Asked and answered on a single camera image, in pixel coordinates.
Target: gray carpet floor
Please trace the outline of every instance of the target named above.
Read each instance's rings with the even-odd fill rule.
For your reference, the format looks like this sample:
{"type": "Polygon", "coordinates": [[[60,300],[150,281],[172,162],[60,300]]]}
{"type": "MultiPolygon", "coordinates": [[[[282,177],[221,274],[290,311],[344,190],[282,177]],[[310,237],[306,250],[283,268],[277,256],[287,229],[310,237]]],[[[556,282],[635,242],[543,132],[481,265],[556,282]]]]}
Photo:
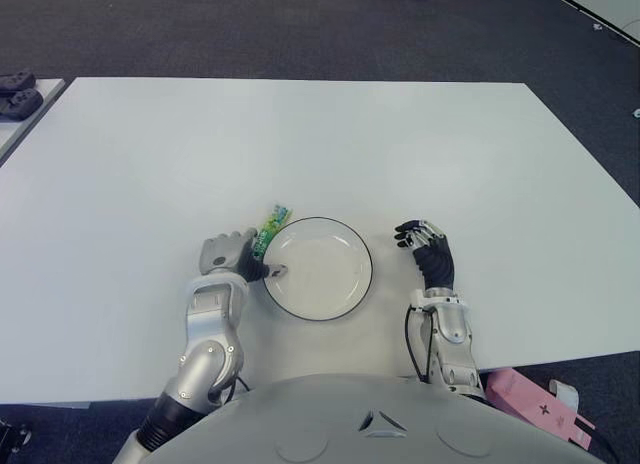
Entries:
{"type": "MultiPolygon", "coordinates": [[[[640,202],[638,48],[559,0],[0,0],[0,29],[0,74],[524,82],[640,202]]],[[[583,415],[640,462],[639,353],[523,372],[578,387],[583,415]]],[[[36,429],[12,462],[106,463],[149,404],[0,418],[36,429]]]]}

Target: pink packaging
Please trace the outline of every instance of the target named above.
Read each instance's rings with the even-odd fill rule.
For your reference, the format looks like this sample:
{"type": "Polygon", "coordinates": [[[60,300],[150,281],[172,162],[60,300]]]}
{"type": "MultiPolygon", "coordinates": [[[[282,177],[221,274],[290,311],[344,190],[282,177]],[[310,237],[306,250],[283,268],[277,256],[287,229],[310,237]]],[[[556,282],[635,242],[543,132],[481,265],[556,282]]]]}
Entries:
{"type": "Polygon", "coordinates": [[[487,398],[501,411],[589,449],[591,436],[585,431],[595,426],[519,372],[504,369],[492,373],[487,398]]]}

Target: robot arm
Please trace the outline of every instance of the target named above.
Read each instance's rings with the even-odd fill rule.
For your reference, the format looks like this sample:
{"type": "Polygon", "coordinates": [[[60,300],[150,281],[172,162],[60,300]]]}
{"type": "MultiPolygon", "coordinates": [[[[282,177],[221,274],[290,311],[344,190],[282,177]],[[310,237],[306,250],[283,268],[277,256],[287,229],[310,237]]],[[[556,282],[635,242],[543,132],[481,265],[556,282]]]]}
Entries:
{"type": "Polygon", "coordinates": [[[187,295],[187,345],[178,373],[164,388],[142,427],[134,431],[116,464],[141,462],[151,452],[222,406],[220,395],[235,385],[244,362],[236,333],[247,299],[247,282],[277,277],[284,266],[253,258],[257,232],[249,229],[207,239],[200,255],[201,277],[187,295]]]}
{"type": "Polygon", "coordinates": [[[413,251],[422,272],[425,292],[411,295],[407,311],[424,316],[420,336],[427,350],[427,368],[421,380],[451,392],[485,401],[471,354],[471,327],[467,307],[453,291],[454,265],[445,234],[428,221],[408,221],[396,228],[398,247],[413,251]]]}

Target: white table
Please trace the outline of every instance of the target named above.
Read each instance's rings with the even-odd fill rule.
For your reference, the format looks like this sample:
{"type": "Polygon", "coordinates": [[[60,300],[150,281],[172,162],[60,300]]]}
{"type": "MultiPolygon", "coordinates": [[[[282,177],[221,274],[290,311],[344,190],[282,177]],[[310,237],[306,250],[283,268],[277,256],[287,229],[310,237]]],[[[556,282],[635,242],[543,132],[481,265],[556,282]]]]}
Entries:
{"type": "Polygon", "coordinates": [[[411,374],[392,236],[416,217],[450,238],[481,368],[640,348],[640,211],[525,85],[78,79],[0,168],[0,402],[157,395],[201,242],[276,200],[354,227],[374,281],[327,323],[254,285],[252,386],[411,374]]]}
{"type": "Polygon", "coordinates": [[[44,99],[40,108],[24,121],[0,121],[0,160],[5,152],[11,149],[13,144],[29,129],[29,126],[47,111],[51,101],[58,96],[63,88],[64,81],[62,79],[39,79],[36,82],[36,89],[44,99]]]}

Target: plate rim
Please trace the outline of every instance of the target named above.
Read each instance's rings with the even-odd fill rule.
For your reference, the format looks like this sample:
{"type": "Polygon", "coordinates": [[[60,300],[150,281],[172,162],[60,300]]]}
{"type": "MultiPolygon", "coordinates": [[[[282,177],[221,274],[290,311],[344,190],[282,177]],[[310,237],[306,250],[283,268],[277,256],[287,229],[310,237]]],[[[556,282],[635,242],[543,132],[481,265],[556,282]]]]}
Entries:
{"type": "Polygon", "coordinates": [[[362,304],[362,301],[364,301],[364,298],[367,297],[367,294],[369,294],[369,290],[371,289],[371,283],[373,282],[373,258],[371,257],[371,251],[369,250],[369,246],[367,246],[367,243],[364,241],[364,239],[362,238],[362,236],[358,233],[358,231],[356,231],[353,227],[351,227],[348,224],[345,224],[344,222],[338,220],[338,219],[334,219],[332,217],[325,217],[325,216],[309,216],[309,217],[302,217],[300,219],[296,219],[295,221],[290,222],[289,224],[287,224],[286,226],[283,226],[282,229],[280,229],[278,232],[276,232],[274,234],[274,236],[271,238],[271,242],[269,242],[269,245],[267,246],[267,249],[265,249],[265,253],[264,255],[266,256],[267,251],[269,250],[269,247],[271,246],[271,243],[273,242],[273,240],[276,238],[276,236],[278,234],[280,234],[282,231],[284,231],[287,227],[292,226],[293,224],[296,224],[298,222],[302,222],[302,221],[308,221],[308,220],[312,220],[312,219],[324,219],[326,221],[333,221],[336,222],[338,224],[343,225],[344,227],[346,227],[347,229],[349,229],[351,232],[353,232],[356,237],[358,239],[360,239],[360,242],[362,242],[362,245],[364,246],[364,249],[367,251],[367,256],[369,257],[369,264],[371,266],[371,276],[369,277],[369,282],[367,283],[367,289],[364,291],[364,294],[362,295],[362,297],[358,300],[358,302],[356,303],[355,306],[353,306],[351,309],[349,309],[346,312],[343,312],[342,314],[335,316],[335,317],[329,317],[327,319],[310,319],[308,317],[302,317],[299,316],[298,314],[294,314],[293,312],[291,312],[288,309],[285,309],[284,306],[282,304],[280,304],[278,302],[278,300],[273,297],[273,294],[271,294],[271,291],[269,290],[269,286],[267,286],[267,282],[266,282],[266,278],[262,278],[262,283],[264,284],[265,289],[267,290],[267,294],[269,294],[269,297],[271,298],[271,300],[273,302],[276,303],[276,305],[282,309],[284,312],[286,312],[287,314],[293,316],[293,317],[297,317],[298,319],[302,319],[303,321],[308,321],[308,322],[328,322],[328,321],[334,321],[336,319],[340,319],[341,317],[346,316],[347,314],[349,314],[350,312],[353,312],[356,308],[358,308],[360,306],[360,304],[362,304]]]}

